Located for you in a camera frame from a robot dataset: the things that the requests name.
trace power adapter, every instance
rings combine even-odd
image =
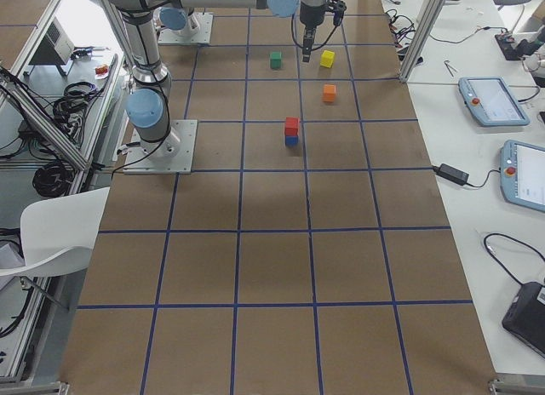
[[[454,182],[455,184],[458,184],[460,186],[464,186],[468,183],[469,174],[467,172],[463,172],[460,169],[451,167],[446,163],[442,163],[438,167],[433,166],[433,172],[437,176],[445,178],[446,180]]]

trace green block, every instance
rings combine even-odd
[[[279,69],[282,67],[282,52],[271,52],[269,55],[272,69]]]

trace metal base plate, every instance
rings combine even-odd
[[[159,34],[158,43],[165,46],[189,46],[196,44],[210,44],[213,15],[210,13],[196,15],[198,16],[198,22],[201,25],[200,30],[196,34],[191,37],[183,37],[175,34],[170,29],[165,29]]]
[[[125,174],[190,174],[193,164],[193,151],[197,137],[197,120],[173,120],[172,129],[175,129],[181,138],[180,150],[172,158],[146,158],[123,169]],[[140,141],[140,136],[133,132],[131,141]],[[133,163],[144,157],[140,147],[129,148],[125,163]]]

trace stacked blocks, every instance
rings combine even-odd
[[[324,84],[324,91],[322,93],[322,101],[324,103],[332,103],[337,96],[337,86],[334,84]]]
[[[330,50],[324,50],[322,57],[320,58],[320,65],[330,69],[335,61],[335,52]]]
[[[273,70],[278,70],[282,67],[282,52],[271,52],[269,62]]]
[[[299,118],[286,118],[284,122],[284,138],[286,146],[296,146],[299,143]]]

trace tablet screen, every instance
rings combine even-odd
[[[545,152],[517,145],[517,198],[545,205]]]
[[[486,116],[491,121],[517,121],[524,119],[507,90],[496,79],[469,80],[473,93],[480,99]]]

